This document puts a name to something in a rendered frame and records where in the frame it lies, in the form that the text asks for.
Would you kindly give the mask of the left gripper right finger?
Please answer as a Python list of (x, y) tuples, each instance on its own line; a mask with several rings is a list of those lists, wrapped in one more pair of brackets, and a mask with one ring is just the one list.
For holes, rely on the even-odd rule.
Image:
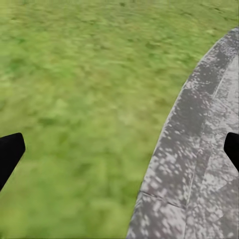
[(231, 132), (227, 134), (224, 151), (239, 172), (239, 134)]

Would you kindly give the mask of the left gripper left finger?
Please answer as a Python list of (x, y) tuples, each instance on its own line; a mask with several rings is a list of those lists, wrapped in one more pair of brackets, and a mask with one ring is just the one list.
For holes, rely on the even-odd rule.
[(20, 135), (20, 131), (16, 131), (16, 135), (4, 135), (4, 138), (0, 138), (0, 191), (1, 184), (5, 184), (12, 175), (13, 168), (24, 151), (24, 135)]

